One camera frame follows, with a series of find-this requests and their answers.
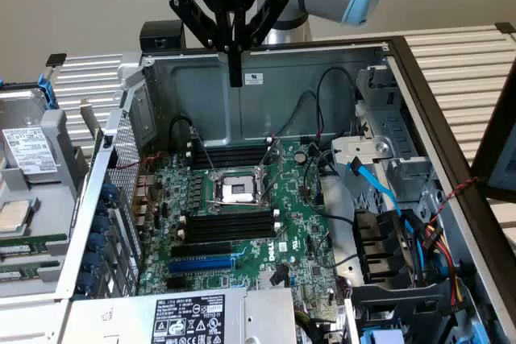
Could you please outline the black box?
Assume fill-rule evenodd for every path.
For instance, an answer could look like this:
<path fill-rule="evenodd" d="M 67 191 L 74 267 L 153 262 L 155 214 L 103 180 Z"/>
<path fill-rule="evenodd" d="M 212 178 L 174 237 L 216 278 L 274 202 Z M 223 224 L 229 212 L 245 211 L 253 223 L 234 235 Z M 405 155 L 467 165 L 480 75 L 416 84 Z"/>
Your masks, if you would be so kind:
<path fill-rule="evenodd" d="M 181 51 L 186 48 L 184 24 L 181 20 L 147 21 L 139 33 L 144 54 Z"/>

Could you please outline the open grey PC case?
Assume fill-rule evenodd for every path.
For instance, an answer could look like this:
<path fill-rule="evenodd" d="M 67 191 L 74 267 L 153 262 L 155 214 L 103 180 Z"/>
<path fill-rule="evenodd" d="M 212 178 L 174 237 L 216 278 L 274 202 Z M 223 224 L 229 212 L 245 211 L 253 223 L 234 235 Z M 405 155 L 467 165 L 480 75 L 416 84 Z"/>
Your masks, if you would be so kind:
<path fill-rule="evenodd" d="M 316 320 L 293 304 L 297 344 L 360 344 L 351 300 L 354 287 L 367 285 L 353 232 L 358 209 L 396 211 L 418 245 L 423 287 L 448 280 L 452 301 L 471 298 L 472 308 L 458 315 L 459 326 L 444 344 L 516 344 L 516 242 L 506 237 L 495 212 L 497 206 L 508 206 L 516 218 L 516 203 L 486 197 L 471 173 L 513 63 L 494 91 L 479 93 L 472 68 L 457 82 L 430 86 L 400 37 L 292 44 L 253 52 L 243 65 L 243 86 L 233 89 L 221 60 L 212 54 L 144 56 L 119 110 L 110 116 L 94 163 L 86 197 L 98 206 L 85 203 L 79 213 L 83 255 L 94 216 L 110 219 L 102 266 L 93 273 L 98 284 L 86 294 L 75 285 L 59 344 L 73 302 L 141 296 L 139 179 L 161 156 L 189 150 L 190 126 L 198 129 L 206 147 L 270 146 L 279 139 L 316 146 L 326 158 L 318 172 L 322 215 L 343 219 L 330 228 L 343 302 L 333 321 Z M 354 195 L 335 161 L 332 141 L 360 133 L 358 72 L 382 65 L 397 79 L 435 169 L 436 209 L 427 220 L 412 208 L 401 208 L 358 158 L 347 169 L 379 191 L 372 200 Z M 104 183 L 119 189 L 118 208 L 100 198 Z"/>

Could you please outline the thin metal locking lever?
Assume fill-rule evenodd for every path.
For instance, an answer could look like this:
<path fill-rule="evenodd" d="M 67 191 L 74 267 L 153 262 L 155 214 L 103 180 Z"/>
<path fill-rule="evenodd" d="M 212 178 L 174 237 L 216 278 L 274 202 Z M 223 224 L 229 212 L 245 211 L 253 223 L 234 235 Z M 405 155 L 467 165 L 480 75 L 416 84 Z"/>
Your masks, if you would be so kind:
<path fill-rule="evenodd" d="M 243 201 L 219 201 L 219 200 L 206 200 L 207 204 L 213 204 L 213 205 L 220 205 L 220 206 L 251 206 L 251 207 L 257 207 L 257 208 L 265 208 L 269 207 L 270 204 L 268 201 L 249 201 L 249 202 L 243 202 Z"/>
<path fill-rule="evenodd" d="M 206 149 L 206 146 L 202 140 L 202 137 L 198 131 L 198 129 L 195 126 L 189 127 L 189 134 L 190 134 L 190 148 L 186 152 L 187 160 L 189 161 L 189 164 L 192 165 L 194 163 L 195 156 L 197 155 L 197 151 L 201 150 L 202 154 L 206 157 L 206 161 L 208 162 L 210 168 L 209 171 L 206 173 L 207 176 L 210 179 L 214 179 L 216 177 L 216 170 L 214 168 L 214 164 L 212 159 L 210 158 L 210 155 Z"/>

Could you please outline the silver socket cover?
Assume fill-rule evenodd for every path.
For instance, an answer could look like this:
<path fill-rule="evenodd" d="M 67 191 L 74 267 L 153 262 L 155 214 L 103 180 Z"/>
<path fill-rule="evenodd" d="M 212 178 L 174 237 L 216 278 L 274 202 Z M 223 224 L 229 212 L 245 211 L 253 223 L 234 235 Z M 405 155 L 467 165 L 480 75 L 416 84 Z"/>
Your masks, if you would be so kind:
<path fill-rule="evenodd" d="M 255 167 L 256 188 L 259 202 L 265 202 L 273 186 L 283 172 L 283 146 L 279 139 L 274 139 L 267 152 Z"/>

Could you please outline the grey metal disk bay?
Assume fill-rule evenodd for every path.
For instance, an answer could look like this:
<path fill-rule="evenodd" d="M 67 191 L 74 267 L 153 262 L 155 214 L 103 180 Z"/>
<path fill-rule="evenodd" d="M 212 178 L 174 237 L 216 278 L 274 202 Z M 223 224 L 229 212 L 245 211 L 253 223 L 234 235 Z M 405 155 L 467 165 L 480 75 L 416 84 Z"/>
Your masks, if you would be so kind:
<path fill-rule="evenodd" d="M 436 209 L 435 169 L 419 142 L 397 79 L 385 65 L 369 66 L 358 72 L 356 86 L 361 96 L 356 103 L 360 133 L 332 141 L 348 189 L 368 200 L 379 191 L 347 169 L 358 158 L 401 208 L 412 208 L 427 220 Z"/>

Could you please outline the CPU socket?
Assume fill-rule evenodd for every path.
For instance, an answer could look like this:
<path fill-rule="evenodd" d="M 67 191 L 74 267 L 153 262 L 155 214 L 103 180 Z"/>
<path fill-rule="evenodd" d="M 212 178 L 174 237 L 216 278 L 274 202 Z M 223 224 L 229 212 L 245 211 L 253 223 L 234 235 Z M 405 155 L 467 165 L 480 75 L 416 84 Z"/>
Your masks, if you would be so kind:
<path fill-rule="evenodd" d="M 258 201 L 255 168 L 233 168 L 216 170 L 216 177 L 212 180 L 210 194 L 207 200 L 219 201 Z M 251 207 L 251 206 L 220 206 L 208 204 L 211 211 L 220 211 L 223 207 Z"/>

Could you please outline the green Dell motherboard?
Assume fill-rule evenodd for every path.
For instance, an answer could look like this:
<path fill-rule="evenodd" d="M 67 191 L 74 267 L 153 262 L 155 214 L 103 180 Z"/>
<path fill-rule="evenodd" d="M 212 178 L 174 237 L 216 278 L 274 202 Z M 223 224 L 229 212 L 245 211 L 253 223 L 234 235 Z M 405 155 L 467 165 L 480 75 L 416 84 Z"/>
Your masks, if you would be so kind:
<path fill-rule="evenodd" d="M 330 240 L 332 224 L 342 225 L 337 216 L 323 216 L 323 189 L 318 172 L 326 163 L 316 146 L 281 141 L 283 172 L 269 193 L 270 206 L 223 207 L 211 211 L 206 203 L 211 183 L 205 170 L 193 170 L 181 154 L 163 155 L 138 183 L 136 196 L 141 204 L 140 231 L 144 261 L 137 292 L 141 296 L 169 291 L 165 281 L 185 276 L 189 289 L 179 292 L 246 288 L 250 291 L 287 288 L 293 303 L 312 318 L 333 321 L 343 302 L 339 286 L 334 243 Z M 304 165 L 294 162 L 296 151 L 304 151 Z M 227 241 L 232 244 L 232 269 L 171 273 L 171 247 L 189 244 L 177 237 L 188 216 L 217 213 L 273 211 L 274 238 Z M 272 286 L 270 277 L 280 264 L 289 267 L 289 287 Z"/>

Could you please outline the blue card retention clip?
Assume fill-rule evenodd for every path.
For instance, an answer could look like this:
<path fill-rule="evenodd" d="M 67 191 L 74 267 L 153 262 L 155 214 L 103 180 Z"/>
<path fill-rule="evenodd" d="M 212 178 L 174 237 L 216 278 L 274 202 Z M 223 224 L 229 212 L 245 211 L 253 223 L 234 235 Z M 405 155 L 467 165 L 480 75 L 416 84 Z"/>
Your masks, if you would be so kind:
<path fill-rule="evenodd" d="M 89 273 L 96 273 L 100 270 L 102 266 L 103 257 L 96 253 L 87 251 L 82 258 L 81 267 L 83 271 L 87 271 Z"/>
<path fill-rule="evenodd" d="M 88 251 L 101 254 L 106 246 L 106 236 L 104 234 L 99 234 L 92 232 L 89 234 L 87 242 L 86 242 L 86 248 Z"/>
<path fill-rule="evenodd" d="M 92 221 L 92 230 L 95 233 L 104 234 L 110 230 L 110 219 L 108 216 L 96 215 Z"/>
<path fill-rule="evenodd" d="M 101 187 L 100 198 L 107 207 L 119 207 L 119 189 L 111 183 L 104 183 Z"/>
<path fill-rule="evenodd" d="M 80 271 L 77 276 L 76 287 L 80 293 L 91 293 L 98 284 L 98 277 L 90 272 Z"/>

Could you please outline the hard disk with white label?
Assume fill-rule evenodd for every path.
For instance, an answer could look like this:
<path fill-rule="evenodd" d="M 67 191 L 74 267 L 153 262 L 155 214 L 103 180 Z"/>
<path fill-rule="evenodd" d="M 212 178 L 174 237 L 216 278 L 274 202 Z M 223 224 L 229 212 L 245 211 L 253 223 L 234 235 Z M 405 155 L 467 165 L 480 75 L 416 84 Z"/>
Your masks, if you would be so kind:
<path fill-rule="evenodd" d="M 57 181 L 55 156 L 40 126 L 49 109 L 37 86 L 0 86 L 0 143 L 7 167 L 20 169 L 31 184 Z"/>

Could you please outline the long black expansion slot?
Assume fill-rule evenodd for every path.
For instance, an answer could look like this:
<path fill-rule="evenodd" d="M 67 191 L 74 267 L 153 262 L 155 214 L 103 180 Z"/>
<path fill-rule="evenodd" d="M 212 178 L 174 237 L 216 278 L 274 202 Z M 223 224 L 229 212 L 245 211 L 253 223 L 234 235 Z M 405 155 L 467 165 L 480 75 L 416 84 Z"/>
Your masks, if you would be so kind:
<path fill-rule="evenodd" d="M 230 255 L 231 252 L 231 242 L 181 244 L 171 247 L 170 250 L 171 256 L 176 259 L 204 257 L 212 255 Z"/>

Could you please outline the grey parts rack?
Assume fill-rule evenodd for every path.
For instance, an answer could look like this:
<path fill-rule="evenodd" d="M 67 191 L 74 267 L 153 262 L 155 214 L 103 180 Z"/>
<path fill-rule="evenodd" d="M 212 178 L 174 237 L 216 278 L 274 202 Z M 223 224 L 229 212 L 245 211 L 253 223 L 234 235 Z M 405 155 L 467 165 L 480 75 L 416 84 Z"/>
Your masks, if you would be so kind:
<path fill-rule="evenodd" d="M 8 168 L 0 143 L 0 208 L 8 201 L 31 201 L 31 212 L 23 235 L 0 234 L 0 238 L 66 234 L 71 241 L 73 215 L 77 206 L 87 165 L 82 151 L 73 146 L 63 110 L 47 110 L 41 129 L 52 147 L 57 166 L 57 181 L 31 184 L 18 168 Z M 0 256 L 0 263 L 32 263 L 58 261 L 59 267 L 40 268 L 38 278 L 0 281 L 0 300 L 53 293 L 62 272 L 67 250 L 61 255 Z"/>

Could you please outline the blue expansion slot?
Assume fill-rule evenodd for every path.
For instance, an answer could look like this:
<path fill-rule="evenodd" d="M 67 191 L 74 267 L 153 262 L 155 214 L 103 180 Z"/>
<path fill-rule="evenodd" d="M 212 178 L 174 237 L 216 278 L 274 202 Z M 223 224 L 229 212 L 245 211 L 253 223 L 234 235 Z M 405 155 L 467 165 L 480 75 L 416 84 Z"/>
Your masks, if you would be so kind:
<path fill-rule="evenodd" d="M 231 255 L 183 257 L 169 263 L 171 273 L 214 271 L 232 269 L 235 259 Z"/>

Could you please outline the black plastic fan shroud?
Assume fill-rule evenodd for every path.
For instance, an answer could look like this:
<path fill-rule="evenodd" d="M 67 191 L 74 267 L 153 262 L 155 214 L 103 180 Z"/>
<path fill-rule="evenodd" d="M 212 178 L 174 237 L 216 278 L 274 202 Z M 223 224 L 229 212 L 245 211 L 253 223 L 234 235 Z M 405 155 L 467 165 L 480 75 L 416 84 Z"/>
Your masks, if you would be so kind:
<path fill-rule="evenodd" d="M 388 290 L 426 284 L 415 237 L 402 226 L 396 211 L 376 214 L 358 209 L 353 232 L 366 284 Z"/>

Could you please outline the short black expansion slot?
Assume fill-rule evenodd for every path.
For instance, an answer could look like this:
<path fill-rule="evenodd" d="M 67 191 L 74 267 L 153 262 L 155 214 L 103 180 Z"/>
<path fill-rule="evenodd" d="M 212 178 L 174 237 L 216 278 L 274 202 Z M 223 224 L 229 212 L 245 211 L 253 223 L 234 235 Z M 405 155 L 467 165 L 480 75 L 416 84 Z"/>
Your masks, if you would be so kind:
<path fill-rule="evenodd" d="M 184 291 L 189 289 L 189 280 L 185 276 L 174 276 L 168 278 L 165 285 L 169 291 Z"/>

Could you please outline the black connector plug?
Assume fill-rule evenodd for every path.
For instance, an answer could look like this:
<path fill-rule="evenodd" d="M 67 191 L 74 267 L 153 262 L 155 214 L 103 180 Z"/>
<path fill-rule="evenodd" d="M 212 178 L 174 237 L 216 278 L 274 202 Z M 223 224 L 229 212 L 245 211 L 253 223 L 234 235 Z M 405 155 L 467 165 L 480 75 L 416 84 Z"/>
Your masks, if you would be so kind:
<path fill-rule="evenodd" d="M 285 287 L 289 287 L 289 267 L 283 263 L 278 265 L 269 282 L 272 286 L 283 284 Z"/>

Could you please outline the silver CPU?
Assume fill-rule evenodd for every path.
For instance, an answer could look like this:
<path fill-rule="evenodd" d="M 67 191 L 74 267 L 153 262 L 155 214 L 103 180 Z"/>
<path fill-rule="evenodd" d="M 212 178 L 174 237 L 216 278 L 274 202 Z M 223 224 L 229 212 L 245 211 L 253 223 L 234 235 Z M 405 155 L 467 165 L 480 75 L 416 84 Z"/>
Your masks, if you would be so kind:
<path fill-rule="evenodd" d="M 31 201 L 8 201 L 0 208 L 0 234 L 23 235 L 31 212 Z"/>

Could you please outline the dark framed monitor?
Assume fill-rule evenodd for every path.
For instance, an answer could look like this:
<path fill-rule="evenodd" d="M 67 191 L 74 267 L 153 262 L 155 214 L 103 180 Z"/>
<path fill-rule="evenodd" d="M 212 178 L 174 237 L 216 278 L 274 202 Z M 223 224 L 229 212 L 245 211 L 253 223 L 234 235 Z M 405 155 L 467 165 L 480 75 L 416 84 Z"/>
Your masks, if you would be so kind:
<path fill-rule="evenodd" d="M 471 165 L 483 194 L 516 203 L 516 60 Z"/>

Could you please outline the silver power supply unit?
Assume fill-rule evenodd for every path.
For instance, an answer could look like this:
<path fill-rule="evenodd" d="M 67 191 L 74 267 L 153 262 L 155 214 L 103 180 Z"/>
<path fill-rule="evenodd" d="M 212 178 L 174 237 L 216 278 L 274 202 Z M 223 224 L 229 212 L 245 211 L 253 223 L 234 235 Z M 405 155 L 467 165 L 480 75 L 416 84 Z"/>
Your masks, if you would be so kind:
<path fill-rule="evenodd" d="M 62 344 L 297 344 L 286 288 L 225 288 L 72 304 Z"/>

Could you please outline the blue plastic latch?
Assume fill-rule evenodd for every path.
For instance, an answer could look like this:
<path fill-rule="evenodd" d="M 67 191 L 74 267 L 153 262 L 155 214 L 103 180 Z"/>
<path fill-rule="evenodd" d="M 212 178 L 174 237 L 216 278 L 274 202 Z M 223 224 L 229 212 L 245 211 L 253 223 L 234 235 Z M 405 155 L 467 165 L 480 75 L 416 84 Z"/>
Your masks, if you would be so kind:
<path fill-rule="evenodd" d="M 399 329 L 369 329 L 360 337 L 360 344 L 405 344 Z"/>

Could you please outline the graphics card with metal bracket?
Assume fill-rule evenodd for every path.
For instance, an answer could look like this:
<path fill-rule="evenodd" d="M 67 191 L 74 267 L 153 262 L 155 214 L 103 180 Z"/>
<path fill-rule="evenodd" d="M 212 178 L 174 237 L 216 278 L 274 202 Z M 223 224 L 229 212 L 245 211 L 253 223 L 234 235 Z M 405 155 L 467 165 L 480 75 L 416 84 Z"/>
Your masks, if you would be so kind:
<path fill-rule="evenodd" d="M 81 99 L 80 113 L 87 129 L 94 139 L 93 150 L 90 157 L 90 166 L 93 167 L 104 139 L 104 132 L 95 116 L 92 104 L 85 98 Z"/>

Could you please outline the blue plastic disk bracket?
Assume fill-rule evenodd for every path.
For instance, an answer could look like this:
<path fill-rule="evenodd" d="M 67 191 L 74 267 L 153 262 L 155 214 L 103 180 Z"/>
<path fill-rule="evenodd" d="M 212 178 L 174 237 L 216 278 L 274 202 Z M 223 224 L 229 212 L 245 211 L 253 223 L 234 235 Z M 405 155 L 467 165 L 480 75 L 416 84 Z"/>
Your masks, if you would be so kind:
<path fill-rule="evenodd" d="M 37 81 L 37 85 L 38 85 L 39 89 L 44 93 L 44 96 L 48 103 L 48 108 L 49 109 L 59 109 L 59 105 L 58 105 L 56 95 L 54 93 L 50 78 L 46 77 L 43 73 L 41 73 L 40 77 Z"/>

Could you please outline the dark grey plastic bracket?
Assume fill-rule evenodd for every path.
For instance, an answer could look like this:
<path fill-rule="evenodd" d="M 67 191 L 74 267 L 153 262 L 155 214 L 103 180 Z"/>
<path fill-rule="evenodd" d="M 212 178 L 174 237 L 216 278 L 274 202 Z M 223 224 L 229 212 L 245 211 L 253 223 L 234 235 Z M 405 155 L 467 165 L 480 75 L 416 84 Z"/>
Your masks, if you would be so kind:
<path fill-rule="evenodd" d="M 472 308 L 469 296 L 452 301 L 448 280 L 421 288 L 387 289 L 367 284 L 352 289 L 356 327 L 363 334 L 374 329 L 401 329 L 410 344 L 444 344 L 458 315 Z"/>

